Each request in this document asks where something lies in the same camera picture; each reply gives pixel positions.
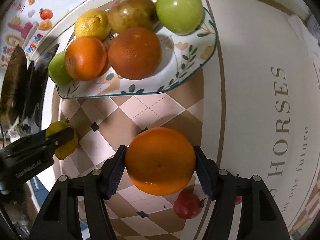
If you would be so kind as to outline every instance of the yellow lemon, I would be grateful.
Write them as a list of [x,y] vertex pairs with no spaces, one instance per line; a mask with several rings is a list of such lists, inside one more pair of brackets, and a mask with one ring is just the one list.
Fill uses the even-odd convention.
[[45,136],[49,137],[65,128],[71,127],[73,131],[75,132],[75,135],[71,141],[68,141],[66,144],[62,145],[58,149],[56,149],[55,155],[58,159],[64,160],[67,156],[69,156],[71,153],[73,153],[77,146],[78,146],[78,135],[75,131],[75,129],[72,127],[71,124],[63,121],[56,121],[50,124],[50,126],[45,131]]
[[75,25],[77,38],[95,36],[102,41],[108,36],[110,30],[107,13],[100,9],[86,11],[78,18]]

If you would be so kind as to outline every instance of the fruit plate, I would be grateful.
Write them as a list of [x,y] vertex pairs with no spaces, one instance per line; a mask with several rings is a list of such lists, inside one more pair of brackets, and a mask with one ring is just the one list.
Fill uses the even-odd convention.
[[[93,80],[72,80],[68,84],[57,85],[60,97],[95,98],[168,92],[204,66],[217,47],[217,28],[205,8],[202,22],[192,33],[180,36],[161,24],[156,27],[155,33],[161,43],[162,60],[152,76],[142,80],[129,80],[119,76],[110,65],[106,65],[102,74]],[[107,49],[116,36],[116,33],[111,32],[103,41]]]

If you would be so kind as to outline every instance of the orange fruit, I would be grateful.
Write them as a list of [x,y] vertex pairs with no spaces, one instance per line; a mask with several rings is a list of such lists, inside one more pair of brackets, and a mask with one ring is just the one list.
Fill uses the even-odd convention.
[[133,27],[121,32],[111,43],[109,62],[122,77],[140,80],[151,76],[162,58],[158,37],[143,27]]
[[68,46],[65,58],[68,74],[80,81],[89,81],[100,74],[107,60],[107,51],[94,36],[75,39]]
[[157,127],[133,139],[125,154],[125,165],[138,189],[165,196],[188,185],[196,168],[196,155],[183,134]]

